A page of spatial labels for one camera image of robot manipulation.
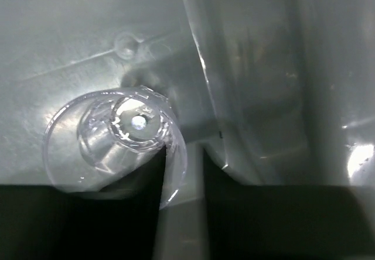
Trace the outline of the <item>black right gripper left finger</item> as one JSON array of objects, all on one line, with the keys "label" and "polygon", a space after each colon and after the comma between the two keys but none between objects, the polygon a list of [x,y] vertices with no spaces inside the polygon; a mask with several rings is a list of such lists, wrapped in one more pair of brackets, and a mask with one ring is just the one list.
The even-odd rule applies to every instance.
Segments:
[{"label": "black right gripper left finger", "polygon": [[151,259],[166,149],[94,193],[1,186],[2,259]]}]

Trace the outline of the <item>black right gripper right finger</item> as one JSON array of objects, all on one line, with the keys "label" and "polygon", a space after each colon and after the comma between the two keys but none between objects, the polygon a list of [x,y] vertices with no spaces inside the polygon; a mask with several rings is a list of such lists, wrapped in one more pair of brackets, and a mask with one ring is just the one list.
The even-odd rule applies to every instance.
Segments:
[{"label": "black right gripper right finger", "polygon": [[211,259],[373,259],[374,221],[340,186],[244,185],[203,154]]}]

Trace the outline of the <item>clear plastic cup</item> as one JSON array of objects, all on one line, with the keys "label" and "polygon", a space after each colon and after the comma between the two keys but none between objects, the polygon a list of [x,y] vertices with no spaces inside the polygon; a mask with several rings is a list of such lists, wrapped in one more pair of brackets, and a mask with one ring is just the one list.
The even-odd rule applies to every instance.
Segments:
[{"label": "clear plastic cup", "polygon": [[87,93],[61,107],[46,127],[42,159],[54,187],[84,193],[134,173],[162,148],[166,207],[185,178],[187,147],[169,99],[141,85]]}]

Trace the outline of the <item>grey plastic bin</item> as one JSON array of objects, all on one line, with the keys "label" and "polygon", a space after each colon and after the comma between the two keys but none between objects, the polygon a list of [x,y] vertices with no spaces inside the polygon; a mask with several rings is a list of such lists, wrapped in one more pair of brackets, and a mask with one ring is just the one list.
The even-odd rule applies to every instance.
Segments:
[{"label": "grey plastic bin", "polygon": [[204,153],[244,185],[367,189],[374,221],[374,0],[1,0],[1,186],[72,193],[44,167],[48,123],[141,85],[187,147],[151,259],[211,259]]}]

